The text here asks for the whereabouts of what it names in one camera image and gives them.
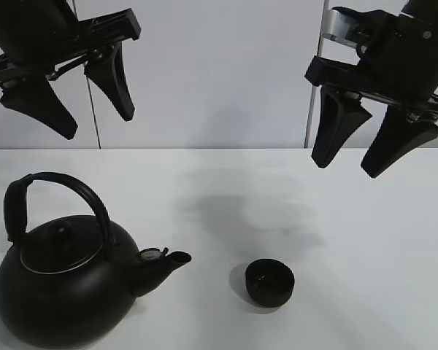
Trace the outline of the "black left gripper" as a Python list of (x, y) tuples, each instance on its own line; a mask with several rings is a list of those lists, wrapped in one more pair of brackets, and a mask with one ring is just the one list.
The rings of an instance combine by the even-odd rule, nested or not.
[[(58, 79), (88, 61), (85, 76), (123, 120), (131, 121), (135, 107), (122, 41), (137, 40), (140, 34), (131, 9), (78, 20), (66, 1), (0, 1), (0, 103), (73, 139), (77, 122), (45, 77)], [(45, 77), (25, 77), (31, 74)]]

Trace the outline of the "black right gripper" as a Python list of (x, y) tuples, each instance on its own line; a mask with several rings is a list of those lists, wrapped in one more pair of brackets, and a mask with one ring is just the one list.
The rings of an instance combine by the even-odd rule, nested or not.
[(365, 13), (373, 35), (354, 49), (358, 63), (315, 56), (305, 77), (322, 86), (311, 154), (319, 168), (326, 168), (372, 118), (361, 96), (390, 105), (361, 162), (374, 179), (408, 152), (438, 137), (435, 122), (407, 117), (410, 113), (438, 120), (438, 1), (408, 1), (397, 15), (381, 9)]

